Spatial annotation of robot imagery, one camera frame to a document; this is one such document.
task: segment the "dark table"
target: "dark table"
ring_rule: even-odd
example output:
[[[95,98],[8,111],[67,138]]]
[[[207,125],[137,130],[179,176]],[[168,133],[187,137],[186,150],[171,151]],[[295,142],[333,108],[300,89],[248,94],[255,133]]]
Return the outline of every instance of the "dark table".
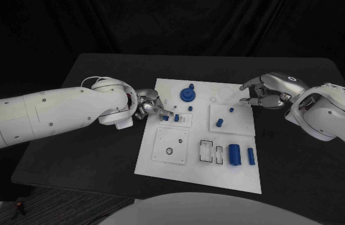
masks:
[[[345,85],[333,62],[323,58],[88,53],[79,55],[62,87],[79,86],[89,76],[117,78],[134,89],[154,88],[155,78],[241,84],[271,71],[293,75],[310,87],[326,82]],[[345,143],[310,137],[284,120],[287,109],[252,110],[261,195],[135,175],[145,120],[122,130],[95,121],[31,141],[11,181],[137,199],[176,192],[218,193],[268,203],[317,221],[345,222]]]

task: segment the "silver robot hand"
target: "silver robot hand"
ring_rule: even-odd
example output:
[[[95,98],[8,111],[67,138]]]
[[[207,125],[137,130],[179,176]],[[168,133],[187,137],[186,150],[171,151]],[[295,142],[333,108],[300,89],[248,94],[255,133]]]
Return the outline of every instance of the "silver robot hand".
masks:
[[[138,112],[134,113],[135,118],[140,120],[147,114],[173,116],[173,112],[164,110],[160,101],[158,93],[153,89],[138,89]]]
[[[280,109],[285,102],[294,103],[300,95],[308,90],[308,86],[297,78],[271,72],[251,79],[242,84],[239,90],[254,86],[258,98],[242,98],[239,103],[262,106],[268,109]]]

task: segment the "carpet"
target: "carpet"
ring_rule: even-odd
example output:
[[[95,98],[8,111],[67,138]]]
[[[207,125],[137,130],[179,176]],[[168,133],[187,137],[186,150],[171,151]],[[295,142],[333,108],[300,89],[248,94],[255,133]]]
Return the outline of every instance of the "carpet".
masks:
[[[17,215],[15,203],[23,202],[26,215]],[[1,225],[95,225],[134,199],[63,189],[36,187],[27,198],[2,202]]]

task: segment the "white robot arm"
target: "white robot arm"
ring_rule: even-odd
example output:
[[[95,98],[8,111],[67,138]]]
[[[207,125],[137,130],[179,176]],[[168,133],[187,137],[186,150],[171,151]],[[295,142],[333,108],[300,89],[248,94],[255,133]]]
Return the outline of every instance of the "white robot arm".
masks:
[[[91,89],[54,89],[0,100],[0,148],[88,126],[95,119],[117,129],[132,126],[131,115],[173,116],[153,89],[138,92],[122,81],[98,77]]]
[[[345,141],[345,88],[330,83],[308,88],[294,77],[268,73],[242,84],[239,90],[255,86],[258,98],[242,98],[241,103],[270,109],[291,102],[285,119],[317,139]]]

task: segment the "blue rectangular block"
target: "blue rectangular block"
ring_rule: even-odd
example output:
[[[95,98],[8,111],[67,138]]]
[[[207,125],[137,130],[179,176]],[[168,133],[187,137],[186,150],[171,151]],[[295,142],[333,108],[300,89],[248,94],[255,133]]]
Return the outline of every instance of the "blue rectangular block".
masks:
[[[252,148],[248,148],[249,165],[255,165]]]
[[[238,144],[228,145],[228,156],[229,156],[229,164],[231,165],[241,165],[241,151]]]

